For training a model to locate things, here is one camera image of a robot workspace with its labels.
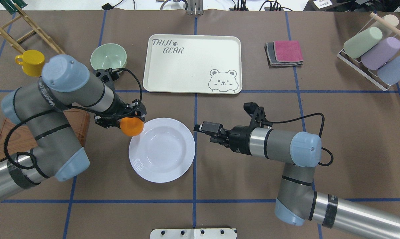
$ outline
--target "pink towel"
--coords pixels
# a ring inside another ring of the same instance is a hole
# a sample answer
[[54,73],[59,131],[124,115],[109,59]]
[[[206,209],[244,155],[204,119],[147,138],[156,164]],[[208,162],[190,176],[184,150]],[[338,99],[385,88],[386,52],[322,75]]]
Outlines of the pink towel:
[[275,59],[279,62],[302,62],[298,41],[274,41]]

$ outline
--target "wooden cutting board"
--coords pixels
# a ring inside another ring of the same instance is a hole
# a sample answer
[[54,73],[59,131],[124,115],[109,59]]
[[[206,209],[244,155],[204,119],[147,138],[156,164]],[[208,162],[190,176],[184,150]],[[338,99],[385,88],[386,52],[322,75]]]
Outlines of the wooden cutting board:
[[[70,109],[64,112],[68,122],[73,128],[74,134],[82,146],[85,145],[86,132],[89,126],[89,114],[79,109]],[[5,157],[4,154],[4,141],[8,132],[15,126],[9,118],[5,118],[1,127],[0,133],[0,160]],[[31,148],[36,147],[36,141],[30,133],[27,126],[19,127],[11,136],[8,143],[8,151],[10,154],[16,152],[25,152]]]

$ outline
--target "wooden handle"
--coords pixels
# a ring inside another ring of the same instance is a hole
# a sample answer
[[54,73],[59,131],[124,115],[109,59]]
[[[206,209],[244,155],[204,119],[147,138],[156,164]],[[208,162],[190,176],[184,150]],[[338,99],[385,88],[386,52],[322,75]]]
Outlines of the wooden handle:
[[393,31],[394,33],[396,33],[398,36],[400,36],[400,30],[397,29],[396,27],[392,26],[390,23],[388,23],[387,21],[385,21],[383,18],[379,17],[377,14],[375,14],[374,12],[372,12],[370,14],[371,18],[374,18],[376,21],[378,21],[379,23],[382,23],[383,26],[389,28],[391,31]]

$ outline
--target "beige cup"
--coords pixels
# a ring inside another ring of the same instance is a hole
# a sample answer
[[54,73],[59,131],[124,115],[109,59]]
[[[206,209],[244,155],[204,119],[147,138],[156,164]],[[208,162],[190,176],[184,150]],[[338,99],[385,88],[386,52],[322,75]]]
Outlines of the beige cup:
[[15,57],[15,63],[23,66],[23,72],[31,77],[39,77],[45,65],[45,56],[37,50],[26,50]]

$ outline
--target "white plate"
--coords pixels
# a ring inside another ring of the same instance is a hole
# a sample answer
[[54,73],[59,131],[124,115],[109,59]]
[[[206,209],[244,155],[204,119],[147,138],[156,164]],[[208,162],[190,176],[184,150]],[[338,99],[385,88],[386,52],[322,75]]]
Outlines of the white plate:
[[170,118],[152,119],[140,135],[132,137],[129,159],[135,172],[154,183],[166,183],[182,176],[194,159],[191,131]]
[[144,88],[153,92],[237,94],[243,87],[236,37],[152,35]]

